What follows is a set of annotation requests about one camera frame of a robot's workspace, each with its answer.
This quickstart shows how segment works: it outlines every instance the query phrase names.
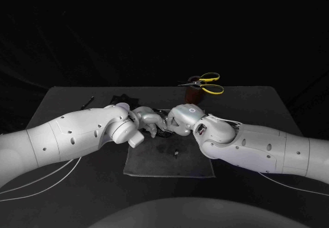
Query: table surface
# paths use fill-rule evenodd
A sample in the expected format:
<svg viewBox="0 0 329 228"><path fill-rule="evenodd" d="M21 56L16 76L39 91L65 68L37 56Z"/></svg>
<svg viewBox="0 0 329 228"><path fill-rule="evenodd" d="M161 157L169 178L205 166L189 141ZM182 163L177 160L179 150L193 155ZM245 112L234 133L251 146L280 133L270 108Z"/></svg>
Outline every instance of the table surface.
<svg viewBox="0 0 329 228"><path fill-rule="evenodd" d="M53 87L40 103L27 128L88 108L105 107L114 95L138 98L141 106L172 109L183 104L183 87ZM262 125L301 135L275 90L268 86L225 87L222 95L205 95L198 105L206 113L245 124ZM0 227L88 227L107 215L148 200L170 197L225 199L264 208L312 227L327 225L329 197L293 190L258 173L212 160L216 178L151 178L122 174L128 144L107 143L84 156L63 181L42 194L0 203ZM55 175L0 199L33 194L66 175L75 161ZM45 176L65 162L40 167L4 187L20 186ZM268 174L281 183L329 193L329 185L294 175Z"/></svg>

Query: scissors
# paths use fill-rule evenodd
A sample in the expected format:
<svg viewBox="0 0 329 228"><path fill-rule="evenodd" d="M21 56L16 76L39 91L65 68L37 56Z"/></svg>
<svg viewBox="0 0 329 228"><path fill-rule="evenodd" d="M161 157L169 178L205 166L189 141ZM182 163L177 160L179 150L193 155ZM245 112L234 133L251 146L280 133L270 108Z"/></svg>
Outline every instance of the scissors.
<svg viewBox="0 0 329 228"><path fill-rule="evenodd" d="M223 93L223 88L219 85L203 84L203 82L213 82L219 79L219 74L209 72L199 77L198 81L182 84L180 86L199 86L209 94L219 95Z"/></svg>

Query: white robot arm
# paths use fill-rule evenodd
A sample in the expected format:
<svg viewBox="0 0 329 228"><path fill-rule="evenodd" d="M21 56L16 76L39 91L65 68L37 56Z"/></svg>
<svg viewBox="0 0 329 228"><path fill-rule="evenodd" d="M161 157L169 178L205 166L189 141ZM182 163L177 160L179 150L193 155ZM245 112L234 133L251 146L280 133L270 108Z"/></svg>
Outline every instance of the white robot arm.
<svg viewBox="0 0 329 228"><path fill-rule="evenodd" d="M173 108L167 127L180 135L192 130L208 158L257 172L294 174L329 184L329 141L222 120L205 115L193 104Z"/></svg>
<svg viewBox="0 0 329 228"><path fill-rule="evenodd" d="M130 111L118 105L62 115L40 126L0 136L0 187L27 171L79 158L107 142L128 141L134 148L144 140L138 129L156 135L163 119L148 107Z"/></svg>

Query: black backdrop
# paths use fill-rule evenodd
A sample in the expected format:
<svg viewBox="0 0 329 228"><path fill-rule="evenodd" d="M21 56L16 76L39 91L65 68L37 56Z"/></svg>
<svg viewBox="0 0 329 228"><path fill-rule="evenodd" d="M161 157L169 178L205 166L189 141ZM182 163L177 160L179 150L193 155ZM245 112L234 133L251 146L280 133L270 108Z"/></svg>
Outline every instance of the black backdrop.
<svg viewBox="0 0 329 228"><path fill-rule="evenodd" d="M326 2L176 12L131 5L7 9L1 131L24 128L52 86L174 86L212 71L222 86L273 86L304 135L326 138L326 9Z"/></svg>

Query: wire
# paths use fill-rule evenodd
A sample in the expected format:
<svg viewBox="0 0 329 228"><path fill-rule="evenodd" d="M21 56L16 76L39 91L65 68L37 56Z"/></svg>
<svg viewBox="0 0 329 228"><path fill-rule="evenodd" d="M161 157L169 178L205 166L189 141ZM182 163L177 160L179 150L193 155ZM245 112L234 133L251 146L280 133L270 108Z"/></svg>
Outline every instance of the wire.
<svg viewBox="0 0 329 228"><path fill-rule="evenodd" d="M288 185L286 185L286 184L277 182L277 181L273 180L270 177L267 177L262 173L260 173L260 172L257 172L257 173L258 173L262 177L265 177L268 180L271 180L271 181L275 182L277 184L280 184L280 185L283 185L283 186L286 186L286 187L288 187L288 188L291 188L291 189L296 189L296 190L300 190L300 191L306 191L306 192L310 192L310 193L323 195L323 196L329 196L329 194L324 194L324 193L320 193L320 192L316 192L316 191L309 191L309 190L304 190L304 189L297 189L297 188L294 188L294 187L291 187L291 186L288 186Z"/></svg>
<svg viewBox="0 0 329 228"><path fill-rule="evenodd" d="M69 171L69 173L65 175L65 177L49 187L49 188L46 188L45 190L42 190L42 191L39 191L37 193L34 193L34 194L32 194L32 195L27 195L27 196L23 196L23 197L17 197L17 198L11 198L11 199L3 199L3 200L0 200L0 202L3 202L3 201L8 201L8 200L17 200L17 199L23 199L23 198L27 198L27 197L30 197L30 196L34 196L34 195L37 195L37 194L40 194L42 192L45 192L45 191L47 191L66 177L68 177L68 175L72 173L72 171L73 171L73 169L75 169L75 167L76 167L76 165L78 165L78 163L79 163L79 161L81 161L81 157L79 157L79 160L78 160L78 162L76 162L76 164L75 164L75 166L73 166L73 168L72 168L72 170Z"/></svg>
<svg viewBox="0 0 329 228"><path fill-rule="evenodd" d="M20 187L17 187L17 188L14 188L14 189L10 189L10 190L6 190L6 191L3 191L3 192L0 192L0 194L4 194L4 193L7 193L7 192L10 192L10 191L14 191L14 190L17 190L17 189L20 189L20 188L23 188L23 187L26 187L27 185L30 185L30 184L33 184L34 182L37 182L37 181L40 181L42 179L45 179L46 177L49 177L50 175L53 175L71 162L72 162L73 160L69 160L69 162L58 169L58 170L55 170L52 173L49 173L46 176L43 176L42 178L39 178L37 180L34 180L33 182L30 182L29 184L26 184L26 185L23 185L23 186L20 186Z"/></svg>

